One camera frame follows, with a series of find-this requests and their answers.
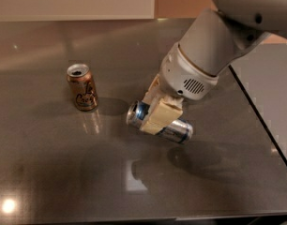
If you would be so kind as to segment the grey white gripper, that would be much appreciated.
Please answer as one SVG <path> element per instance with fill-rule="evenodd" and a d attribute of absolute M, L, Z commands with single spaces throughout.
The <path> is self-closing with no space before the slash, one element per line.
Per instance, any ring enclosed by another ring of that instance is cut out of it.
<path fill-rule="evenodd" d="M 192 65 L 179 44 L 175 43 L 162 60 L 159 74 L 143 97 L 143 103 L 150 107 L 140 131 L 156 135 L 183 114 L 183 98 L 202 99 L 217 85 L 218 80 L 218 77 L 208 76 Z M 169 96 L 155 97 L 159 86 Z"/>

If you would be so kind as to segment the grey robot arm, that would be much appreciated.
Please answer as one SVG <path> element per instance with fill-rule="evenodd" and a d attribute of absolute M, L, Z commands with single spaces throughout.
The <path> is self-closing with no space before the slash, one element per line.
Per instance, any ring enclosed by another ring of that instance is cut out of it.
<path fill-rule="evenodd" d="M 287 0 L 212 0 L 162 60 L 143 102 L 149 105 L 140 130 L 157 134 L 182 113 L 182 102 L 202 99 L 234 60 L 267 35 L 287 39 Z"/>

